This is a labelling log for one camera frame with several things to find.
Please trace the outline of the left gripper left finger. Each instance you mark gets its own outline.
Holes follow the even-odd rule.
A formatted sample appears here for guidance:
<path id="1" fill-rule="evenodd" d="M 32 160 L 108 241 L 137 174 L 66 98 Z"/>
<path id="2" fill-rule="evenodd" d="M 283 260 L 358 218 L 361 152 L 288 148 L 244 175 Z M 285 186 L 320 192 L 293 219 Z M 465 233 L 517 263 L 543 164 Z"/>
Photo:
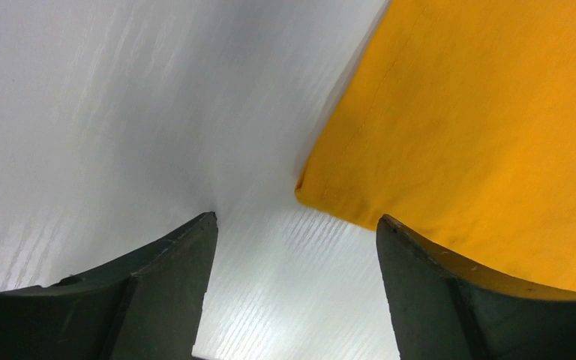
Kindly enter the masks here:
<path id="1" fill-rule="evenodd" d="M 205 212 L 51 286 L 0 292 L 0 359 L 191 359 L 217 240 Z"/>

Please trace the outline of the yellow t-shirt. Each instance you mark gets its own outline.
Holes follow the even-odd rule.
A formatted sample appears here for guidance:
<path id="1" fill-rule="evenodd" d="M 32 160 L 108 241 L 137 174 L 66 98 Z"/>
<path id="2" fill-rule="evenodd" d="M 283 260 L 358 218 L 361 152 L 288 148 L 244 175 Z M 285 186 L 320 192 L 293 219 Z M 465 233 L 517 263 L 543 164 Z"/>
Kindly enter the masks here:
<path id="1" fill-rule="evenodd" d="M 576 291 L 576 1 L 392 1 L 295 196 Z"/>

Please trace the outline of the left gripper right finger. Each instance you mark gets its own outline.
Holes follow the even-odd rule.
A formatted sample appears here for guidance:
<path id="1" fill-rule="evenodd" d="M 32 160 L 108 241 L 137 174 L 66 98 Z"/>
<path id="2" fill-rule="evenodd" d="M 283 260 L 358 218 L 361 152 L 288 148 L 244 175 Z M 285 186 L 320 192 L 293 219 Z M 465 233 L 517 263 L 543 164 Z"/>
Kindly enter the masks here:
<path id="1" fill-rule="evenodd" d="M 376 249 L 402 359 L 576 359 L 576 292 L 489 268 L 389 215 Z"/>

